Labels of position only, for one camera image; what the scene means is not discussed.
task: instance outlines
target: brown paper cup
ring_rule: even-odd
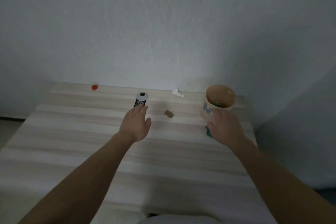
[[[212,110],[230,110],[236,103],[236,94],[228,86],[217,84],[205,91],[204,105],[201,116],[204,120],[212,121]]]

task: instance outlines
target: person's left hand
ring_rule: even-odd
[[[150,118],[145,121],[147,109],[148,106],[138,105],[129,110],[120,125],[119,133],[129,136],[133,142],[144,139],[152,124]]]

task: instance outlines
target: white wall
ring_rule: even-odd
[[[257,130],[258,146],[314,188],[336,187],[336,66]]]
[[[48,82],[246,96],[254,127],[336,64],[335,0],[0,0],[0,116]]]

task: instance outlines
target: crumpled white paper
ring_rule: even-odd
[[[174,95],[177,95],[177,96],[179,96],[179,97],[184,98],[184,95],[182,95],[182,94],[180,93],[180,91],[179,91],[178,88],[173,89],[172,92],[173,92]]]

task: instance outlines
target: blue label on bucket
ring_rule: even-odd
[[[208,105],[207,105],[206,102],[204,102],[203,110],[204,110],[208,115],[211,114],[211,109],[210,109],[210,107],[208,107]]]

